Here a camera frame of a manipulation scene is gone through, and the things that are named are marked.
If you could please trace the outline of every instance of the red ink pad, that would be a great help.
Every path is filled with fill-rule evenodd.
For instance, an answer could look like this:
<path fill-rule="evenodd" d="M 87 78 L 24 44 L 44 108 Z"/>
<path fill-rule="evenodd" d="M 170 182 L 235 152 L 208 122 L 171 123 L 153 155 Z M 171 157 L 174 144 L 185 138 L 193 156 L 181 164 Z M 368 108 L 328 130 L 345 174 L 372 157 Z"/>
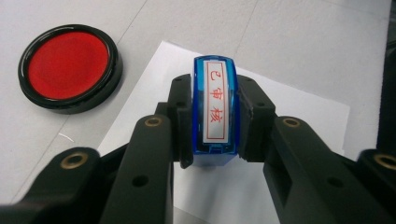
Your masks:
<path fill-rule="evenodd" d="M 22 54 L 21 89 L 33 103 L 78 113 L 102 103 L 117 87 L 122 60 L 113 40 L 85 25 L 65 25 L 36 38 Z"/>

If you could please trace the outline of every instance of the white paper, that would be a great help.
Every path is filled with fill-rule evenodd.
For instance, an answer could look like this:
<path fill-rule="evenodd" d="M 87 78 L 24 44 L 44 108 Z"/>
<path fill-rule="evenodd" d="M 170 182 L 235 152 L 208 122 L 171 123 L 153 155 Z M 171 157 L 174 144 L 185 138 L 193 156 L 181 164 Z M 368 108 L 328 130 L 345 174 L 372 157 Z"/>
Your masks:
<path fill-rule="evenodd" d="M 131 138 L 135 123 L 166 102 L 173 78 L 191 72 L 200 54 L 162 42 L 114 121 L 98 150 L 105 155 Z M 342 145 L 349 107 L 296 90 L 266 77 L 237 68 L 255 79 L 276 105 L 279 116 L 308 122 L 335 152 Z M 235 158 L 222 167 L 189 167 L 175 164 L 174 206 L 212 224 L 278 223 L 276 211 L 262 173 L 262 164 Z"/>

